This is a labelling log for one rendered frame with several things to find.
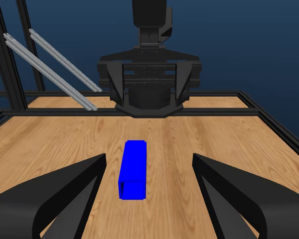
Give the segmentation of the blue hollow socket block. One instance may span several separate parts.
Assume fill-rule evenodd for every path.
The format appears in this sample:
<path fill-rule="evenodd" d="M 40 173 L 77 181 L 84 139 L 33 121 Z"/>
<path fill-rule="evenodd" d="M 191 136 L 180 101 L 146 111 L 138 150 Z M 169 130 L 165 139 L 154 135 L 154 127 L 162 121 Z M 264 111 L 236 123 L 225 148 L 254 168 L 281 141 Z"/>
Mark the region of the blue hollow socket block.
<path fill-rule="evenodd" d="M 147 142 L 128 140 L 118 179 L 119 198 L 143 200 L 147 190 Z"/>

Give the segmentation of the silver aluminium rail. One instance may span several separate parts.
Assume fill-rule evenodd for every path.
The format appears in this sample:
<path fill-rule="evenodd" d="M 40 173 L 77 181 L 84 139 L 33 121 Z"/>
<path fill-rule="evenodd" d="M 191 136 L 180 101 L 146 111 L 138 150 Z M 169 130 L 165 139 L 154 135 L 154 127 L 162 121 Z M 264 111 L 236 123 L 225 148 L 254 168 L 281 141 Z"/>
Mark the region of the silver aluminium rail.
<path fill-rule="evenodd" d="M 102 92 L 102 89 L 99 86 L 97 86 L 92 80 L 90 80 L 84 73 L 82 73 L 76 66 L 74 66 L 69 60 L 67 60 L 61 53 L 59 53 L 54 47 L 52 47 L 32 28 L 29 29 L 29 33 L 32 40 L 34 40 L 38 45 L 40 45 L 46 52 L 48 52 L 52 57 L 54 57 L 73 75 L 75 75 L 89 89 L 91 89 L 93 92 Z"/>
<path fill-rule="evenodd" d="M 5 38 L 5 43 L 18 55 L 20 55 L 24 60 L 26 60 L 31 66 L 42 73 L 50 81 L 56 84 L 62 91 L 79 103 L 88 111 L 96 111 L 98 108 L 86 99 L 81 93 L 69 85 L 63 78 L 56 74 L 52 69 L 45 65 L 41 60 L 39 60 L 34 54 L 27 50 L 22 44 L 15 40 L 8 33 L 3 34 Z"/>

